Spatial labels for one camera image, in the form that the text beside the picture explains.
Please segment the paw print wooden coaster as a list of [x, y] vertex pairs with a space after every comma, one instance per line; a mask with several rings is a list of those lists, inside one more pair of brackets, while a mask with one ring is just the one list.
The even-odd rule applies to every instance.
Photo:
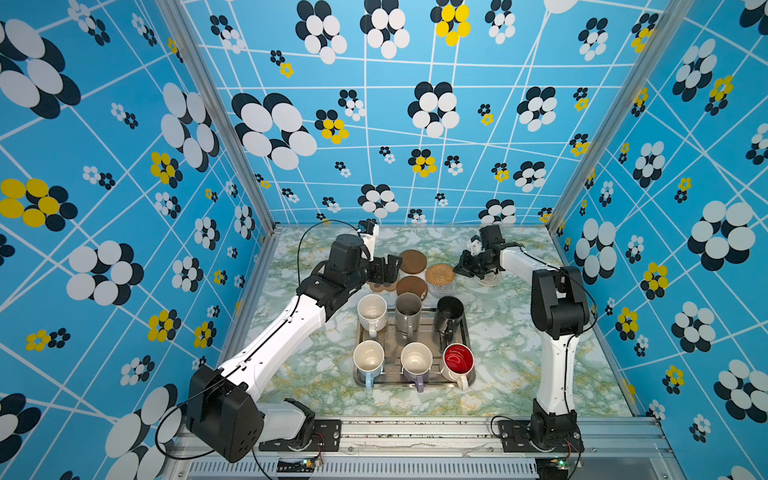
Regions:
[[391, 282], [391, 283], [375, 283], [375, 282], [369, 282], [368, 285], [372, 292], [374, 293], [380, 293], [380, 292], [395, 292], [397, 289], [398, 282]]

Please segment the round brown coaster front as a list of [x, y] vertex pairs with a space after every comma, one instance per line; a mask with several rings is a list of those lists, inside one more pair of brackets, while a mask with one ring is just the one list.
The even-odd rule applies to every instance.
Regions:
[[397, 295], [411, 293], [423, 301], [428, 296], [429, 289], [425, 280], [418, 276], [409, 275], [398, 280], [396, 292]]

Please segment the round brown coaster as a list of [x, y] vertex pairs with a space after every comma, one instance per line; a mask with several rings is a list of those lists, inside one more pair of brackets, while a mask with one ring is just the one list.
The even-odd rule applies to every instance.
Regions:
[[421, 251], [409, 249], [400, 254], [402, 263], [400, 269], [408, 275], [417, 275], [426, 270], [428, 260]]
[[423, 301], [428, 296], [429, 289], [425, 280], [418, 276], [409, 275], [398, 280], [396, 292], [397, 295], [411, 293]]

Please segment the woven rattan coaster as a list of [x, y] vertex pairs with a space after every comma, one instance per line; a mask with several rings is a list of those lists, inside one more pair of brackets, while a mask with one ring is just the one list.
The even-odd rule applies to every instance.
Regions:
[[434, 287], [447, 287], [455, 281], [453, 267], [446, 263], [434, 264], [425, 271], [426, 282]]

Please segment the clear glass patterned coaster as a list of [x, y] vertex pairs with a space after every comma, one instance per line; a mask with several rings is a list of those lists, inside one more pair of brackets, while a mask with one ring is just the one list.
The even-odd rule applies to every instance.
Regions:
[[484, 287], [493, 287], [496, 285], [499, 285], [503, 280], [503, 275], [501, 273], [487, 273], [482, 278], [479, 276], [475, 277], [475, 281]]

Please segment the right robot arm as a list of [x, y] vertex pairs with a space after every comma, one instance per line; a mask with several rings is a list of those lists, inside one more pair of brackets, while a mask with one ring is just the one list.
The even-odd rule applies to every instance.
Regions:
[[456, 274], [485, 278], [511, 273], [531, 288], [530, 316], [541, 337], [540, 383], [529, 423], [533, 445], [550, 450], [566, 443], [584, 451], [573, 400], [575, 355], [591, 321], [589, 298], [574, 267], [555, 266], [504, 239], [498, 225], [487, 225], [473, 237]]

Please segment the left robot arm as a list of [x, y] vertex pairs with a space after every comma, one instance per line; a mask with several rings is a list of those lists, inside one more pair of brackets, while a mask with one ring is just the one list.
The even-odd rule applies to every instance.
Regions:
[[260, 397], [275, 373], [311, 334], [369, 282], [394, 281], [402, 260], [375, 254], [378, 228], [341, 234], [328, 258], [300, 281], [285, 309], [249, 345], [219, 367], [200, 368], [191, 378], [186, 428], [231, 463], [262, 443], [280, 441], [302, 449], [314, 434], [314, 412], [285, 399]]

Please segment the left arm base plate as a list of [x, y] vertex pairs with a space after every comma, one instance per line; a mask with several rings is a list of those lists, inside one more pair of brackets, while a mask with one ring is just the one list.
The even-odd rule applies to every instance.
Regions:
[[339, 419], [306, 420], [293, 438], [279, 438], [258, 444], [261, 452], [338, 452], [342, 433]]

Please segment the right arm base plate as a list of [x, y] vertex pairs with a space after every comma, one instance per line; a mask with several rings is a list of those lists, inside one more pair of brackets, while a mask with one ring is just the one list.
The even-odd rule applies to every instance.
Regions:
[[558, 425], [554, 430], [530, 426], [529, 421], [507, 418], [493, 421], [493, 434], [505, 453], [576, 454], [585, 451], [583, 436], [575, 424]]

